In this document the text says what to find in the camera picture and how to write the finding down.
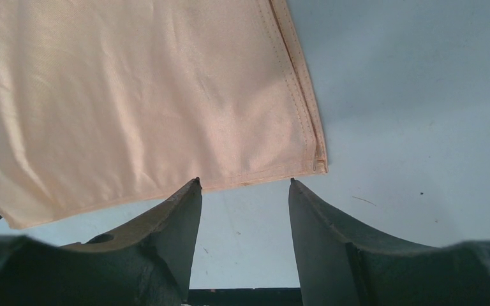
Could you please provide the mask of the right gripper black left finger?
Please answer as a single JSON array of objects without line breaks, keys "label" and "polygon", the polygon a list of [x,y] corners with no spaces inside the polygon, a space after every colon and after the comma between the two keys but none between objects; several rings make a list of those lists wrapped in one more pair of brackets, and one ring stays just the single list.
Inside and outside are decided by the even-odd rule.
[{"label": "right gripper black left finger", "polygon": [[86,243],[0,236],[0,305],[180,305],[202,210],[194,178],[167,200]]}]

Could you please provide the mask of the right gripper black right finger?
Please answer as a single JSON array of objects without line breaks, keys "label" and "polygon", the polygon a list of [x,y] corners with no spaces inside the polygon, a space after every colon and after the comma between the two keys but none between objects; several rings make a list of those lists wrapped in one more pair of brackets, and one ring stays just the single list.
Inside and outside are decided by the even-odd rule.
[{"label": "right gripper black right finger", "polygon": [[490,305],[490,241],[397,238],[295,179],[288,204],[304,305]]}]

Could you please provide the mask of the peach cloth napkin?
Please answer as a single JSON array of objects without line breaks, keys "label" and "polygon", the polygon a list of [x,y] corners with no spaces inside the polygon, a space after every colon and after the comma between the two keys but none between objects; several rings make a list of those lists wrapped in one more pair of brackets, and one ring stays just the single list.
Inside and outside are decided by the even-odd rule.
[{"label": "peach cloth napkin", "polygon": [[0,1],[11,228],[327,171],[286,1]]}]

